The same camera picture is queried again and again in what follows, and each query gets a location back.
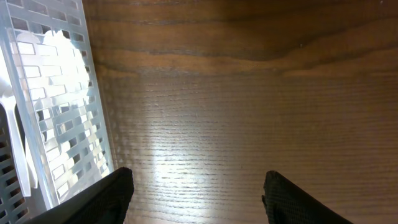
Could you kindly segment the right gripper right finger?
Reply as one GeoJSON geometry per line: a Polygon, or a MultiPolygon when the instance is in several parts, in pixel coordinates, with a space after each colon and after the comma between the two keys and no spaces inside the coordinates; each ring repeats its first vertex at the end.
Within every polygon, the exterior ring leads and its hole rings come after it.
{"type": "Polygon", "coordinates": [[[275,170],[266,173],[262,202],[269,224],[351,223],[275,170]]]}

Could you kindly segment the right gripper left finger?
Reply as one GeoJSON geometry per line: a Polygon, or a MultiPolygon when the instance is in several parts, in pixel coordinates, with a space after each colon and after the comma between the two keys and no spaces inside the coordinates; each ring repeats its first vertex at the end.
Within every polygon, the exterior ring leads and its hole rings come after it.
{"type": "Polygon", "coordinates": [[[38,215],[31,224],[123,224],[134,193],[132,170],[121,167],[62,204],[38,215]]]}

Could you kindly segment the white spoon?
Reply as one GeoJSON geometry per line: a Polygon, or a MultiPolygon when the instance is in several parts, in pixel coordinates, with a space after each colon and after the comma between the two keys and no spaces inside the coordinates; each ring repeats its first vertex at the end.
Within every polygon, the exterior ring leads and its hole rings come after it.
{"type": "Polygon", "coordinates": [[[1,105],[5,109],[11,149],[17,178],[24,197],[32,196],[32,189],[38,188],[38,177],[23,127],[17,122],[17,103],[12,89],[4,53],[1,50],[1,105]]]}

